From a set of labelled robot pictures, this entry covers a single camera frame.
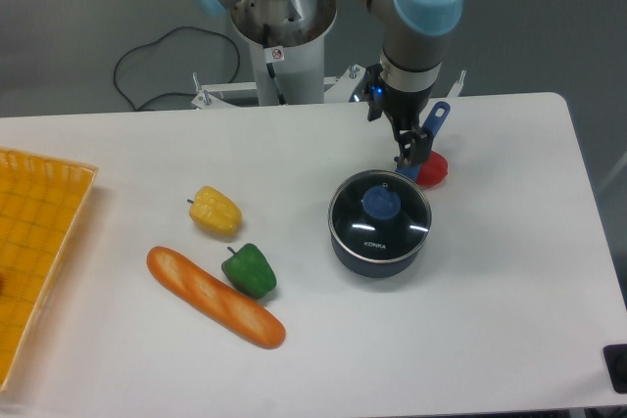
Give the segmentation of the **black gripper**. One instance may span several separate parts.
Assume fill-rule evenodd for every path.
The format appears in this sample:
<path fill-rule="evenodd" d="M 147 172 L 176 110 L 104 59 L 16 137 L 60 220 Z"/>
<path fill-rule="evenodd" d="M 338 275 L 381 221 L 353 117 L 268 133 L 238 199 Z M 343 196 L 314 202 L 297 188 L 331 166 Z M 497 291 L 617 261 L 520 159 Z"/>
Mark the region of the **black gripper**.
<path fill-rule="evenodd" d="M 402 91 L 385 81 L 383 86 L 383 113 L 391 123 L 393 136 L 399 148 L 395 158 L 397 168 L 423 164 L 431 154 L 433 133 L 419 127 L 420 114 L 431 97 L 433 86 L 419 91 Z"/>

